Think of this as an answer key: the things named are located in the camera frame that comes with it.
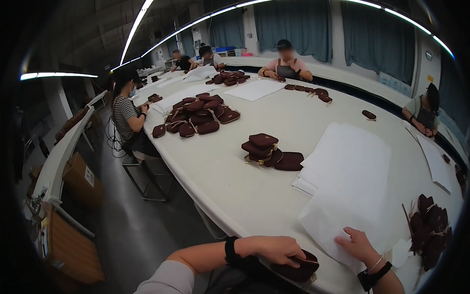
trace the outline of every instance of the woman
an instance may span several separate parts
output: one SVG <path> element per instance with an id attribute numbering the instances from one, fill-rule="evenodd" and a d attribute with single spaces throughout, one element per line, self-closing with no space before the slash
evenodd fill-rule
<path id="1" fill-rule="evenodd" d="M 439 91 L 436 86 L 429 84 L 428 91 L 424 95 L 416 96 L 403 107 L 401 113 L 422 134 L 434 137 L 438 133 L 440 123 L 438 117 Z"/>
<path id="2" fill-rule="evenodd" d="M 386 266 L 385 260 L 374 250 L 364 232 L 349 227 L 344 228 L 344 231 L 351 236 L 351 241 L 347 241 L 342 237 L 336 237 L 335 241 L 346 252 L 366 265 L 368 269 L 367 274 L 374 275 Z M 286 236 L 251 236 L 236 239 L 235 241 L 231 238 L 227 242 L 192 246 L 171 254 L 150 279 L 142 282 L 139 287 L 137 287 L 137 291 L 134 294 L 191 294 L 195 275 L 209 272 L 226 265 L 226 259 L 231 260 L 228 256 L 233 258 L 235 254 L 238 254 L 243 259 L 250 255 L 261 255 L 270 262 L 286 264 L 293 268 L 299 268 L 300 265 L 290 259 L 290 256 L 306 257 L 296 240 Z M 253 275 L 265 269 L 259 268 L 258 271 L 256 271 L 251 268 L 248 270 L 251 270 L 251 274 Z M 241 284 L 250 280 L 250 278 L 242 280 Z M 272 277 L 268 283 L 273 284 L 275 280 L 276 279 Z M 214 288 L 214 284 L 217 284 L 216 281 L 228 289 L 232 288 L 235 290 L 235 288 L 237 288 L 240 290 L 241 284 L 227 284 L 230 281 L 229 277 L 225 279 L 220 277 L 215 278 L 214 283 L 211 284 L 211 288 Z M 267 291 L 263 291 L 262 288 L 263 287 L 258 285 L 257 291 L 250 293 L 268 293 Z M 372 289 L 374 293 L 380 294 L 402 294 L 405 292 L 400 280 L 391 270 L 388 270 L 379 278 Z"/>
<path id="3" fill-rule="evenodd" d="M 135 94 L 140 83 L 139 75 L 134 70 L 121 70 L 116 73 L 112 103 L 112 119 L 122 140 L 122 148 L 134 156 L 145 160 L 151 157 L 160 157 L 152 142 L 144 132 L 143 126 L 149 106 L 141 106 L 141 114 L 137 111 L 129 97 Z"/>
<path id="4" fill-rule="evenodd" d="M 307 69 L 305 62 L 294 58 L 294 48 L 288 40 L 279 40 L 276 47 L 280 58 L 273 59 L 261 68 L 258 75 L 273 79 L 284 77 L 287 79 L 303 78 L 308 81 L 313 80 L 312 73 Z"/>

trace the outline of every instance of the gray floor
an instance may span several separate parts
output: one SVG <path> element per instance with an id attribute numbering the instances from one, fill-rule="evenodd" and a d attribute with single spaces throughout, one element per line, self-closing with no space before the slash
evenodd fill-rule
<path id="1" fill-rule="evenodd" d="M 83 287 L 82 293 L 133 293 L 139 283 L 148 279 L 172 252 L 192 245 L 214 242 L 205 227 L 191 197 L 176 180 L 173 181 L 168 202 L 144 201 L 121 166 L 123 158 L 115 158 L 107 145 L 104 125 L 110 111 L 98 111 L 103 123 L 95 131 L 86 131 L 95 153 L 91 152 L 83 136 L 76 151 L 80 152 L 104 186 L 104 204 L 95 212 L 82 209 L 67 196 L 64 188 L 64 209 L 96 234 L 96 243 L 105 282 Z M 150 167 L 162 170 L 160 163 L 149 162 Z M 139 168 L 131 169 L 142 189 L 148 182 Z M 170 177 L 158 177 L 167 191 Z M 157 190 L 149 186 L 149 198 L 159 198 Z M 209 275 L 196 277 L 193 293 L 203 293 Z"/>

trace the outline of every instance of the gray apron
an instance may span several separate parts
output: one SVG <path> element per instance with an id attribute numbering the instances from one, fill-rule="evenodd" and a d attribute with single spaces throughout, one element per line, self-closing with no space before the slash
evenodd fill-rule
<path id="1" fill-rule="evenodd" d="M 281 65 L 280 58 L 277 59 L 277 74 L 286 79 L 298 79 L 298 74 L 289 65 Z"/>
<path id="2" fill-rule="evenodd" d="M 426 128 L 430 130 L 434 129 L 434 120 L 436 116 L 429 110 L 423 108 L 422 95 L 419 96 L 419 102 L 421 103 L 421 108 L 416 120 L 422 123 Z"/>

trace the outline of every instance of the hand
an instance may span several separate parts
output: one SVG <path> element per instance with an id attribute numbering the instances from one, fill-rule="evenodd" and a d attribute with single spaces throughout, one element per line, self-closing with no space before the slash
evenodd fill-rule
<path id="1" fill-rule="evenodd" d="M 246 242 L 246 246 L 253 248 L 253 254 L 262 255 L 276 264 L 287 264 L 293 268 L 298 268 L 300 265 L 290 259 L 289 256 L 297 255 L 306 258 L 297 241 L 291 237 L 252 236 L 240 239 L 240 241 Z"/>
<path id="2" fill-rule="evenodd" d="M 351 242 L 342 237 L 336 237 L 335 242 L 352 257 L 365 263 L 368 268 L 374 266 L 379 260 L 380 254 L 369 243 L 366 233 L 350 227 L 345 227 L 343 230 L 351 236 Z"/>
<path id="3" fill-rule="evenodd" d="M 148 104 L 143 104 L 141 106 L 141 112 L 147 114 L 147 111 L 149 111 L 149 105 Z"/>

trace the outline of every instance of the worker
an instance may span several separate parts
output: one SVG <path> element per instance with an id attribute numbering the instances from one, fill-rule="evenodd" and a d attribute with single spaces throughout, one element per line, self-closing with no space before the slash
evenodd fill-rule
<path id="1" fill-rule="evenodd" d="M 207 64 L 212 65 L 216 70 L 225 67 L 224 60 L 222 59 L 222 57 L 220 57 L 220 55 L 217 53 L 213 53 L 210 46 L 203 46 L 199 48 L 199 56 L 201 57 L 201 59 L 196 61 L 195 64 L 192 64 L 191 69 L 194 69 L 197 66 L 204 66 Z"/>
<path id="2" fill-rule="evenodd" d="M 434 137 L 438 133 L 439 120 L 439 91 L 436 86 L 429 84 L 427 91 L 411 99 L 403 107 L 401 113 L 412 125 L 427 137 Z"/>
<path id="3" fill-rule="evenodd" d="M 181 54 L 180 50 L 173 51 L 173 58 L 178 61 L 175 63 L 175 66 L 171 68 L 171 72 L 174 72 L 178 67 L 182 71 L 189 71 L 191 66 L 194 64 L 194 61 L 189 58 L 189 56 Z"/>
<path id="4" fill-rule="evenodd" d="M 344 230 L 346 233 L 351 235 L 351 242 L 346 241 L 341 237 L 337 237 L 335 241 L 351 256 L 364 262 L 366 267 L 369 269 L 368 274 L 375 274 L 383 267 L 387 266 L 385 260 L 383 260 L 380 254 L 378 254 L 371 246 L 364 232 L 354 230 L 349 227 L 344 228 Z M 300 265 L 289 257 L 296 255 L 300 258 L 306 258 L 305 253 L 300 249 L 296 240 L 291 237 L 251 236 L 241 239 L 230 237 L 224 242 L 196 245 L 172 253 L 160 265 L 150 279 L 142 282 L 137 287 L 137 291 L 134 294 L 191 294 L 195 275 L 220 268 L 227 264 L 227 260 L 233 263 L 234 258 L 235 261 L 238 262 L 238 268 L 241 268 L 240 265 L 242 265 L 242 263 L 240 263 L 240 260 L 238 259 L 239 257 L 236 255 L 239 255 L 243 260 L 246 260 L 247 263 L 249 260 L 245 257 L 250 255 L 261 255 L 272 263 L 285 264 L 293 268 L 299 268 Z M 264 268 L 260 268 L 258 271 L 251 270 L 251 274 L 256 274 L 263 270 Z M 390 270 L 383 273 L 381 277 L 372 276 L 372 278 L 378 279 L 378 281 L 375 281 L 376 284 L 372 287 L 374 293 L 404 293 L 400 280 Z M 240 289 L 241 284 L 246 287 L 247 283 L 249 284 L 251 279 L 248 278 L 241 280 L 238 275 L 238 279 L 233 277 L 230 279 L 230 277 L 226 277 L 225 279 L 216 278 L 215 280 L 219 283 L 223 283 L 222 286 L 224 289 Z M 238 284 L 235 283 L 230 285 L 230 281 L 233 282 L 234 280 L 238 280 Z M 275 281 L 276 279 L 272 278 L 268 282 L 271 284 Z M 210 285 L 211 289 L 216 287 L 216 285 L 217 282 L 214 282 L 214 285 Z M 263 287 L 258 284 L 256 285 L 256 291 L 253 289 L 250 293 L 267 292 L 262 289 Z M 222 293 L 222 291 L 212 291 L 211 293 Z"/>
<path id="5" fill-rule="evenodd" d="M 116 72 L 116 85 L 114 87 L 112 102 L 112 120 L 122 140 L 122 148 L 126 152 L 132 151 L 137 159 L 145 160 L 159 158 L 160 154 L 144 132 L 143 126 L 148 104 L 140 107 L 140 112 L 134 106 L 130 96 L 135 94 L 139 75 L 135 70 L 121 70 Z"/>
<path id="6" fill-rule="evenodd" d="M 294 58 L 294 48 L 289 40 L 282 39 L 277 42 L 277 52 L 279 57 L 273 59 L 266 66 L 258 71 L 262 77 L 278 79 L 279 77 L 287 79 L 305 79 L 312 81 L 312 73 L 307 69 L 305 62 L 299 58 Z"/>

